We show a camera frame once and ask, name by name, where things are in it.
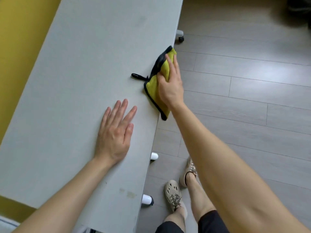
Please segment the black shorts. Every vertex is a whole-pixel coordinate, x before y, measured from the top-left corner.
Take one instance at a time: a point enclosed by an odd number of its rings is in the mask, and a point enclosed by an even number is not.
[[[164,222],[155,233],[184,233],[174,222]],[[198,233],[229,233],[216,210],[204,214],[198,223]]]

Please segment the white table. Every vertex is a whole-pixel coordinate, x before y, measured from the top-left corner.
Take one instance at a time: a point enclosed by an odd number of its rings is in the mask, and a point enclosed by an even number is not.
[[[0,147],[0,195],[38,208],[93,155],[103,112],[137,105],[130,150],[78,223],[135,232],[158,111],[131,73],[174,43],[182,0],[62,0]]]

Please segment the cleaning cloth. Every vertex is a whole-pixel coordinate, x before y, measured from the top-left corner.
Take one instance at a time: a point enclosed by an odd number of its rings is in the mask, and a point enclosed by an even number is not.
[[[167,62],[165,58],[165,54],[168,54],[169,58],[173,62],[173,57],[176,55],[176,51],[172,46],[169,46],[156,60],[151,73],[150,77],[143,77],[138,74],[132,74],[133,78],[144,80],[144,89],[147,94],[147,96],[150,98],[152,103],[156,106],[156,108],[161,113],[161,118],[163,120],[167,120],[167,117],[169,116],[170,110],[165,105],[165,103],[160,99],[159,96],[159,90],[158,90],[158,79],[157,79],[157,73],[161,72],[163,76],[165,77],[165,80],[169,81],[169,63]]]

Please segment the shoe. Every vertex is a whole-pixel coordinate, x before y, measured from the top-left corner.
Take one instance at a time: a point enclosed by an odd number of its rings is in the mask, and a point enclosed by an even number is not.
[[[196,172],[196,168],[192,162],[192,159],[189,157],[188,158],[188,161],[187,161],[187,165],[186,165],[186,169],[185,171],[181,174],[180,176],[180,184],[183,186],[183,187],[186,187],[187,188],[187,185],[186,185],[186,174],[188,172],[192,172],[194,174],[194,176],[196,177],[197,176],[197,172]]]
[[[164,194],[173,212],[175,212],[177,208],[180,208],[180,207],[184,208],[185,219],[186,219],[188,213],[187,213],[186,206],[181,198],[181,191],[180,191],[178,183],[174,180],[168,181],[164,187]]]

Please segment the yellow wall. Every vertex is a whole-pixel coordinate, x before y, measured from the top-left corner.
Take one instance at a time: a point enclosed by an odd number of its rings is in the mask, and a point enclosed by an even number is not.
[[[0,144],[60,0],[0,0]],[[33,208],[0,196],[0,215],[18,222]]]

